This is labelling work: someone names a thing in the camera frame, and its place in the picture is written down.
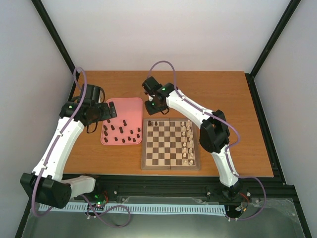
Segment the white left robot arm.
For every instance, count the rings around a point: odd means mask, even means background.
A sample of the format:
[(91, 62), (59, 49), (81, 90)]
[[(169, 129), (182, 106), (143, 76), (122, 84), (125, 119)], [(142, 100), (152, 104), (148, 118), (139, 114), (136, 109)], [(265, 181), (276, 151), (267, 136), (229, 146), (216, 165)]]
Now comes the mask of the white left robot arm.
[(64, 208), (74, 197), (87, 194), (99, 199), (103, 187), (96, 176), (81, 175), (63, 180), (63, 171), (70, 152), (89, 125), (117, 116), (113, 102), (105, 102), (105, 92), (95, 85), (83, 85), (79, 96), (66, 102), (59, 114), (54, 136), (33, 171), (21, 176), (20, 183), (29, 198), (53, 208)]

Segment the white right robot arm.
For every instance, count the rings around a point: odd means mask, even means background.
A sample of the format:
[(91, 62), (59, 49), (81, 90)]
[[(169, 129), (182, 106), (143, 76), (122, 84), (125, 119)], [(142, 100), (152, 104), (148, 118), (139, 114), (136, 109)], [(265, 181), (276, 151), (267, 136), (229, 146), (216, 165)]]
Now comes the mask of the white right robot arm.
[(242, 185), (234, 167), (229, 149), (229, 125), (222, 111), (206, 109), (187, 97), (175, 85), (161, 85), (152, 76), (142, 87), (149, 99), (145, 102), (148, 114), (163, 113), (174, 109), (192, 121), (200, 130), (199, 144), (209, 152), (216, 164), (222, 194), (227, 200), (233, 200)]

